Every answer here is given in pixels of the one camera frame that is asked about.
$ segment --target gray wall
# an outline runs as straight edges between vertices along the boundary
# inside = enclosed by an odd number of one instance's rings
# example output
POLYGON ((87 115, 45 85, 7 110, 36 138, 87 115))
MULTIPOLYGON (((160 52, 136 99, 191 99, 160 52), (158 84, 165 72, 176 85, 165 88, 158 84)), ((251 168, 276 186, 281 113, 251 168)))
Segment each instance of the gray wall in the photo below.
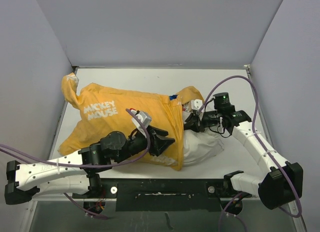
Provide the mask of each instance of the gray wall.
MULTIPOLYGON (((0 0, 0 143, 47 158, 63 105, 62 76, 71 65, 36 0, 0 0)), ((25 204, 5 205, 0 154, 1 231, 19 230, 25 204)))
POLYGON ((320 230, 320 0, 284 0, 252 63, 276 148, 304 169, 303 217, 320 230))
POLYGON ((74 66, 232 69, 252 61, 282 0, 37 1, 74 66))

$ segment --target screw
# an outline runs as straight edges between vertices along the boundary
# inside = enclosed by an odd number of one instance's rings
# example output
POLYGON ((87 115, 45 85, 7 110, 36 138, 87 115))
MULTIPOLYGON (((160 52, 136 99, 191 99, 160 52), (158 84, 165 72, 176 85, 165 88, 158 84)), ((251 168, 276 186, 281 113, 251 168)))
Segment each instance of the screw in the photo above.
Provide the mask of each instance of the screw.
POLYGON ((115 187, 115 186, 113 186, 113 187, 111 187, 111 189, 110 189, 110 191, 111 191, 111 194, 116 194, 117 193, 117 191, 118 191, 118 188, 117 187, 115 187))
POLYGON ((209 186, 208 191, 210 194, 213 194, 215 192, 215 187, 209 186))

